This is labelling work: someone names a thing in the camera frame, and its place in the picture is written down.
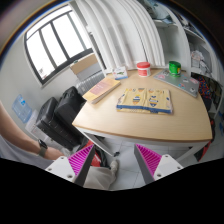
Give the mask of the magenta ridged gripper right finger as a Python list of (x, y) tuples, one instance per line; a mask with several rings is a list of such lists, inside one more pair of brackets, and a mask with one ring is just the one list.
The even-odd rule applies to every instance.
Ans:
[(150, 184), (183, 168), (169, 154), (160, 155), (140, 144), (134, 145), (134, 155), (145, 184)]

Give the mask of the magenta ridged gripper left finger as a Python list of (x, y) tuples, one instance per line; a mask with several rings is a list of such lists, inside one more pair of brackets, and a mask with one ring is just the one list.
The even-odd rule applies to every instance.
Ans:
[(93, 145), (85, 147), (69, 157), (61, 156), (46, 171), (65, 180), (83, 186), (94, 157)]

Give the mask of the person's bare forearm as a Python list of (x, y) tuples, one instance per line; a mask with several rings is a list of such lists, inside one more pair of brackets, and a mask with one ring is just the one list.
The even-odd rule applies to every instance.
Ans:
[[(37, 140), (33, 140), (27, 134), (25, 134), (9, 116), (8, 112), (4, 108), (0, 101), (0, 135), (8, 142), (17, 146), (18, 148), (25, 150), (36, 155), (39, 154), (40, 147)], [(48, 147), (44, 158), (49, 160), (56, 160), (63, 153), (59, 150)]]

